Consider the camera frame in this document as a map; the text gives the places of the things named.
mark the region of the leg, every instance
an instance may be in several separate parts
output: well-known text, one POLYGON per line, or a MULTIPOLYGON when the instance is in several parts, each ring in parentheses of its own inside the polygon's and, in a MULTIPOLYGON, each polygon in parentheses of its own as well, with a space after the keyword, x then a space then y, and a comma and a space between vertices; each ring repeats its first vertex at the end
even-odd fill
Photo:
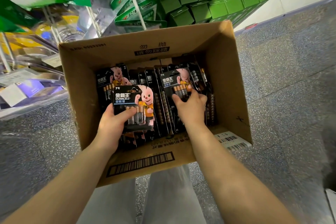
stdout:
POLYGON ((142 223, 206 223, 188 165, 150 176, 142 223))
POLYGON ((96 188, 77 224, 135 224, 135 179, 96 188))

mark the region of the person's left arm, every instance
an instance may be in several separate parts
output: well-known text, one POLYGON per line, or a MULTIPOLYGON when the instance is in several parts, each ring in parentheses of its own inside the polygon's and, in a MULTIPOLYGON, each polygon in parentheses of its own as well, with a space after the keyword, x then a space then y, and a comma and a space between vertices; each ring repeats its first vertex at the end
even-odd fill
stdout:
POLYGON ((75 224, 96 188, 107 161, 118 147, 124 122, 135 115, 135 111, 135 108, 131 108, 115 116, 110 104, 100 120, 93 142, 3 224, 75 224))

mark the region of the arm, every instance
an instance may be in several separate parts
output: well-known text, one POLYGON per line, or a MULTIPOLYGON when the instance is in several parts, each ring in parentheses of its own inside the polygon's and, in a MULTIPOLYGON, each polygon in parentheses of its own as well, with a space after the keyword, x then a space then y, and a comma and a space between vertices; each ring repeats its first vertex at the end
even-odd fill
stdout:
POLYGON ((124 122, 135 114, 133 109, 114 116, 110 104, 100 120, 93 142, 3 224, 75 224, 96 188, 107 161, 118 147, 124 122))
POLYGON ((207 97, 173 95, 194 154, 225 223, 297 223, 276 196, 216 140, 204 124, 207 97))

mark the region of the forearm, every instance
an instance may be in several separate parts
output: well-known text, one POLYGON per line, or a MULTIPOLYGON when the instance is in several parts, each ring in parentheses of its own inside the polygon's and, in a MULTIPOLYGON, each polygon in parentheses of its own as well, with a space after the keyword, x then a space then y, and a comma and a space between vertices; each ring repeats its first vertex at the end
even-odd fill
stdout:
POLYGON ((109 157, 108 152, 91 144, 3 224, 76 223, 109 157))
POLYGON ((186 128, 225 223, 296 223, 283 204, 205 125, 186 128))

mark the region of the barcode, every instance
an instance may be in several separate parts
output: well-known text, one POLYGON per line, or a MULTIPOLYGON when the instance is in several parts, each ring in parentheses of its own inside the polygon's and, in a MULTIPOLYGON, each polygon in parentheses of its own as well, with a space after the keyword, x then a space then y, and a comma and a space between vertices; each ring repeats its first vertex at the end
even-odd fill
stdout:
POLYGON ((151 167, 158 164, 174 161, 173 152, 161 153, 155 156, 150 156, 142 159, 137 159, 127 163, 122 163, 114 166, 110 166, 107 171, 106 177, 114 175, 120 175, 123 173, 131 172, 145 167, 151 167))
POLYGON ((245 147, 248 147, 246 143, 239 143, 239 144, 236 144, 236 145, 233 145, 233 146, 229 146, 229 147, 227 147, 227 149, 229 151, 234 151, 234 150, 243 149, 245 147))
POLYGON ((225 137, 223 139, 219 139, 219 142, 220 143, 225 143, 225 142, 233 141, 234 139, 237 139, 237 137, 235 137, 235 136, 229 136, 229 137, 225 137))

